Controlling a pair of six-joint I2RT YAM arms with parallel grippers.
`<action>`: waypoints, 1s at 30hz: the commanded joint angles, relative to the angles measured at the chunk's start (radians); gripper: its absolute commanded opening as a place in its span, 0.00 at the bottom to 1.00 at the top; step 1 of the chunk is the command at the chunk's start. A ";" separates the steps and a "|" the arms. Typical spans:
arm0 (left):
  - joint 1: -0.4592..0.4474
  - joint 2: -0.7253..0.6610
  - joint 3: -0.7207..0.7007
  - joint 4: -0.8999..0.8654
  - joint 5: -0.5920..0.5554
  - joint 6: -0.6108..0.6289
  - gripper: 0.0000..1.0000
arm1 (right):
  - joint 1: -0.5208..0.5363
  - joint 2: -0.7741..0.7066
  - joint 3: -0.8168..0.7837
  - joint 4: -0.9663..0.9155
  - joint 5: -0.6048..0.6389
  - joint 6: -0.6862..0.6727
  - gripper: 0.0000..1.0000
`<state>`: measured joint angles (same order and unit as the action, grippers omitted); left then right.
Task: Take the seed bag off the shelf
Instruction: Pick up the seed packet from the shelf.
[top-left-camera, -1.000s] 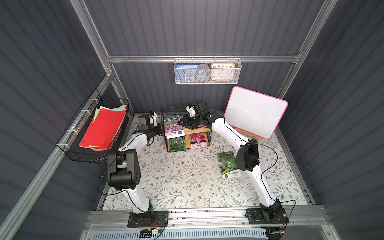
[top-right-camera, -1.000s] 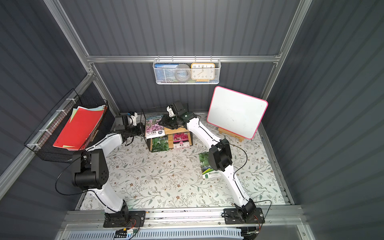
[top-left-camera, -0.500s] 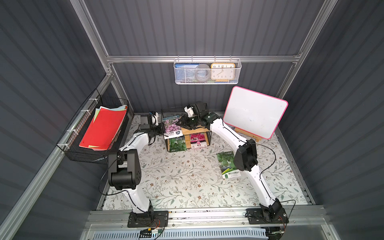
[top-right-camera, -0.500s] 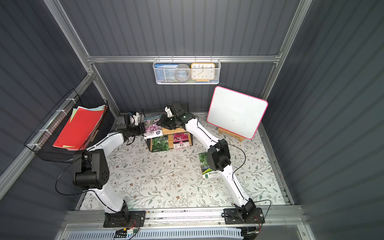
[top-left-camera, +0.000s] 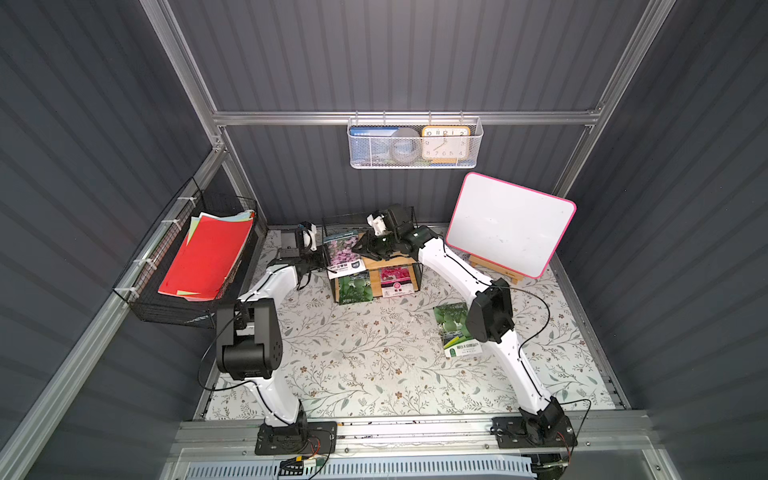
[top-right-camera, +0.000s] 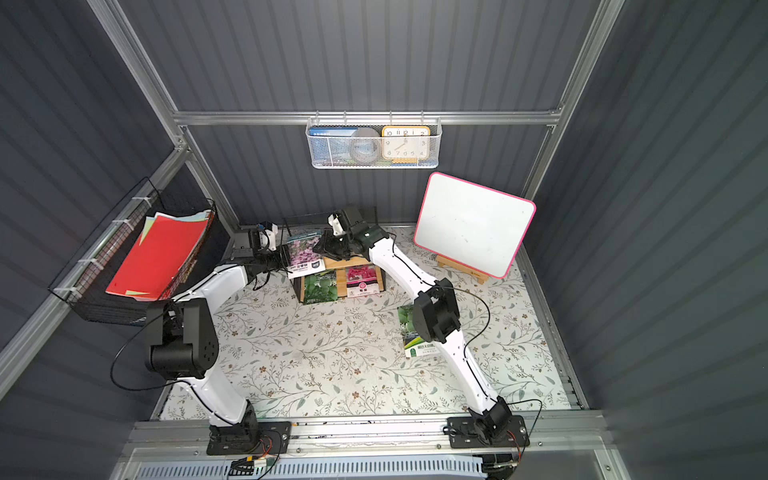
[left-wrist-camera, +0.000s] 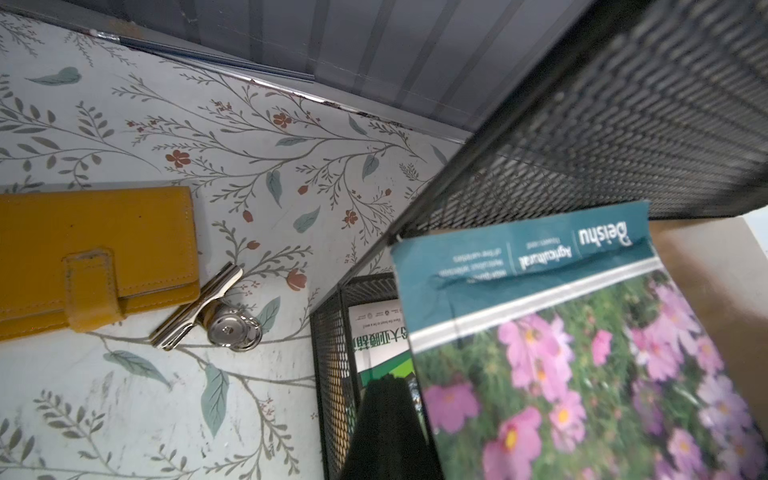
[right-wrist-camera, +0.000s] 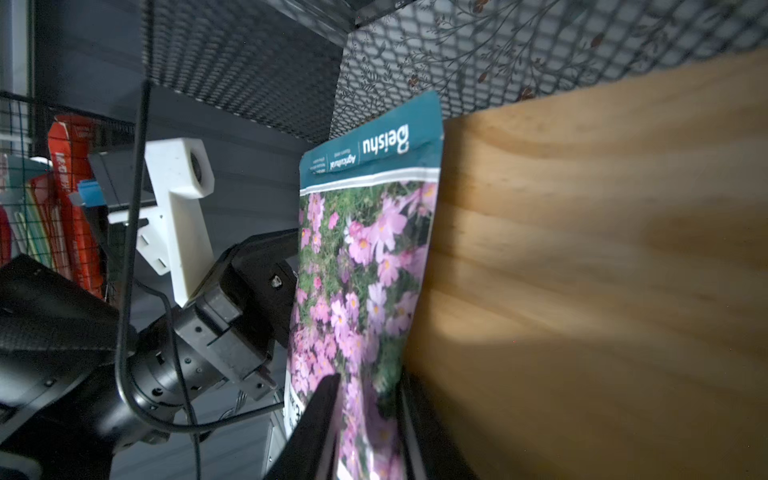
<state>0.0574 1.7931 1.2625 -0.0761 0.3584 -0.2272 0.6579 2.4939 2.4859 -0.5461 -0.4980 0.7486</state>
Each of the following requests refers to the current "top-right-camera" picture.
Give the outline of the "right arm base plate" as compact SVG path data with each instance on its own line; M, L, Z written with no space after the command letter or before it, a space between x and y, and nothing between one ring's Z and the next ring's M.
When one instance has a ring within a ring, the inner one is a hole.
M500 419L471 416L449 417L442 430L452 449L483 447L522 449L530 445L529 430L521 415Z

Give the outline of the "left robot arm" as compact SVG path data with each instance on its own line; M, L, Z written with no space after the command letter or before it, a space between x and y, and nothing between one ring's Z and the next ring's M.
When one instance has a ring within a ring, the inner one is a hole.
M154 302L147 310L148 370L194 396L207 411L215 434L254 434L258 420L250 401L238 393L219 364L213 316L258 275L290 263L287 247L274 233L253 231L250 245L248 256L233 256L186 291Z

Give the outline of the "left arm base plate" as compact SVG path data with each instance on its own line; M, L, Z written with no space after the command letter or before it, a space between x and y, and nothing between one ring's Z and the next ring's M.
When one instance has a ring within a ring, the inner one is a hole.
M289 421L244 420L228 427L209 427L206 454L225 455L277 455L287 451L292 423Z

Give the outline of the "green plant seed bag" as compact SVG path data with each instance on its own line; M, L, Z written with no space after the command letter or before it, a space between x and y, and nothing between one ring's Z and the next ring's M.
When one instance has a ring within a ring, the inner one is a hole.
M436 346L424 340L416 331L412 305L400 306L397 309L397 316L407 358L427 357L439 353Z

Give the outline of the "purple flower seed bag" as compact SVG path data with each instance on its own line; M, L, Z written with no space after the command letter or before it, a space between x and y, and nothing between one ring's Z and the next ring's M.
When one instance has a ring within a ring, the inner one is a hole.
M288 238L289 263L286 270L289 279L322 273L326 270L323 256L314 251L322 235L321 231L315 231Z

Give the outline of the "black wire wooden shelf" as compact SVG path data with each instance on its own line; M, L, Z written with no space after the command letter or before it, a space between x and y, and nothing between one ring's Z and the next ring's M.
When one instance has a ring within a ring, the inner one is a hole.
M279 242L280 242L280 246L283 246L286 250L288 263L289 263L288 247L287 247L288 238L291 236L301 235L308 232L315 232L315 231L322 232L325 228L328 227L327 217L328 217L327 213L316 213L316 214L307 214L307 215L296 216L296 217L286 217L283 220L283 225L280 228ZM324 258L326 270L333 270L337 274L337 288L338 288L338 295L339 295L339 298L337 300L355 299L355 298L347 297L346 270L354 266L360 266L360 265L374 266L374 265L363 257L353 257L351 260L346 260L346 261L335 261L326 257L323 257L323 258ZM382 294L387 290L386 274L380 268L376 266L374 267L376 268L378 273L379 285L381 286L380 294ZM301 290L302 290L303 278L304 277L300 277L293 280L288 278L293 288L293 291L295 293L295 296L298 302L301 304L303 304L301 302Z

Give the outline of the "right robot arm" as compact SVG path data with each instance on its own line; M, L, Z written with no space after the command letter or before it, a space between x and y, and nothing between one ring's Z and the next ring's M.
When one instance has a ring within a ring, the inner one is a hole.
M363 257L391 277L413 301L416 332L437 348L458 381L477 434L486 442L505 435L511 409L468 347L460 322L458 290L451 281L424 271L399 249L394 234L367 222L355 207L330 213L327 223L318 244L320 252L341 260Z

